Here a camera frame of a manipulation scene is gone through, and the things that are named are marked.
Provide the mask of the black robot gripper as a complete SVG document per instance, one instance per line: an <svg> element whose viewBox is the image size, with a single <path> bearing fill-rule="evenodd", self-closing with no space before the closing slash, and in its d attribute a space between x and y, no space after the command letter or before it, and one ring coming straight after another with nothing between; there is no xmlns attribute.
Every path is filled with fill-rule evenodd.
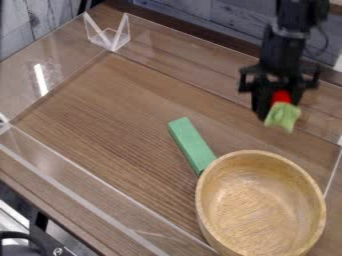
<svg viewBox="0 0 342 256"><path fill-rule="evenodd" d="M308 89L317 89L320 67L301 65L306 34L280 30L268 25L264 33L260 62L240 70L238 91L252 93L252 106L261 121L268 117L273 89L290 89L292 104L298 105Z"/></svg>

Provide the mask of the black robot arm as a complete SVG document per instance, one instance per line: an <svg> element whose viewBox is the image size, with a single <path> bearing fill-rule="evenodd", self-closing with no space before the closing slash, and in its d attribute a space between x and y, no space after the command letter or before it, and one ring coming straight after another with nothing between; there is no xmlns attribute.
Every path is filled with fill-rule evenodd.
<svg viewBox="0 0 342 256"><path fill-rule="evenodd" d="M265 121L278 92L298 106L306 90L317 89L321 67L302 64L313 28L321 33L330 11L329 0L277 0L276 21L264 32L260 60L240 69L238 91L252 94L252 109Z"/></svg>

